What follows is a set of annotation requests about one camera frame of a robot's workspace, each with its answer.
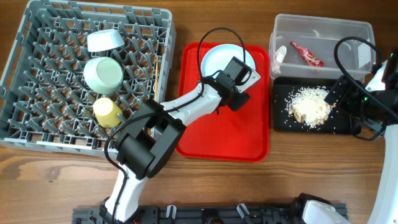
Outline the light blue small bowl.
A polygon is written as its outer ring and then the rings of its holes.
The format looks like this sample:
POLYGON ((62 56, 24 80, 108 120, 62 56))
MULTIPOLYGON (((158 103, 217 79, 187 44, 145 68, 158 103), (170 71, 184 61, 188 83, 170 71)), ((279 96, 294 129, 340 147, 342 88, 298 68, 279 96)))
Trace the light blue small bowl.
POLYGON ((124 40, 117 30, 108 29, 89 34, 87 43, 89 52, 102 52, 124 45, 124 40))

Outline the green bowl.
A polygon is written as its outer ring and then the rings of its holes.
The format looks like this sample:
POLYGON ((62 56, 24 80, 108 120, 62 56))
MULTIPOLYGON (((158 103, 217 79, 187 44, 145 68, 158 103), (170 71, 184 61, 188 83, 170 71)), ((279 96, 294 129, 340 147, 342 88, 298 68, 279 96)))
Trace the green bowl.
POLYGON ((113 94, 123 82, 120 64, 110 57, 90 59, 84 67, 83 76, 93 91, 103 95, 113 94))

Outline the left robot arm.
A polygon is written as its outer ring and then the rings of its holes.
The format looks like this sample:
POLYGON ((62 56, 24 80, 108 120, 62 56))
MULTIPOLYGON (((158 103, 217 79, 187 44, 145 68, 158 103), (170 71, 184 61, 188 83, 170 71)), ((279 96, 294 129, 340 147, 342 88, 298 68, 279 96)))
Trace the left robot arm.
POLYGON ((126 223, 138 208, 148 179, 170 159, 187 126, 196 119, 228 106, 239 110, 250 98, 245 92, 260 79, 244 60, 233 57, 222 70, 201 76, 198 85, 176 100, 147 100, 129 120, 114 130, 104 145, 116 140, 118 154, 108 161, 119 170, 114 190, 100 205, 106 223, 126 223))

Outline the wooden chopstick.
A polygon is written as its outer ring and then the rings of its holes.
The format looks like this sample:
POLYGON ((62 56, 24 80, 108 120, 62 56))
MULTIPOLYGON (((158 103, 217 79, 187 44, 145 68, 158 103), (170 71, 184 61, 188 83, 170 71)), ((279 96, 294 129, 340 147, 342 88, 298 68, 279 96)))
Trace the wooden chopstick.
POLYGON ((155 58, 155 77, 159 77, 159 59, 158 57, 155 58))

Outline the food scraps and rice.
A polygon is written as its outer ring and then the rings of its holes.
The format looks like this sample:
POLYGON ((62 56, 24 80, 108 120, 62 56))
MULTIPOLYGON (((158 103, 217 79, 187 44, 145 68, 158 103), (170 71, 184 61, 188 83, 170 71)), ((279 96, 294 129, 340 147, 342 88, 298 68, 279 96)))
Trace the food scraps and rice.
POLYGON ((285 98, 285 110, 297 123, 309 128, 318 128, 328 120, 336 107, 336 103, 331 105, 325 101, 328 94, 325 86, 300 87, 296 92, 288 93, 288 97, 285 98))

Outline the yellow cup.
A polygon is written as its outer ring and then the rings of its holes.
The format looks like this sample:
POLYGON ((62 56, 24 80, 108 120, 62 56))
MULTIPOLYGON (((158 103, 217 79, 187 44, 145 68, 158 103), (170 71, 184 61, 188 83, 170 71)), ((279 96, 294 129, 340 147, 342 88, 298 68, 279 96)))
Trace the yellow cup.
POLYGON ((121 122, 118 115, 122 111, 110 98, 97 99, 93 104, 93 112, 99 125, 104 128, 113 128, 121 122))

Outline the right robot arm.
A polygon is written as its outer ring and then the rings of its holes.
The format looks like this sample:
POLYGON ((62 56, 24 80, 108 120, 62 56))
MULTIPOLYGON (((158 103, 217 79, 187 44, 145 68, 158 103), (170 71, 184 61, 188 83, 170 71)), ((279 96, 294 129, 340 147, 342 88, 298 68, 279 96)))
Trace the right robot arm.
POLYGON ((386 142, 384 165, 368 223, 397 223, 397 50, 393 50, 384 63, 376 66, 376 74, 370 83, 378 84, 379 88, 371 91, 349 75, 338 57, 335 61, 343 76, 332 89, 349 94, 349 98, 343 100, 343 109, 352 112, 347 103, 358 103, 361 96, 367 97, 367 100, 360 102, 365 109, 365 118, 383 120, 379 134, 384 135, 386 142))

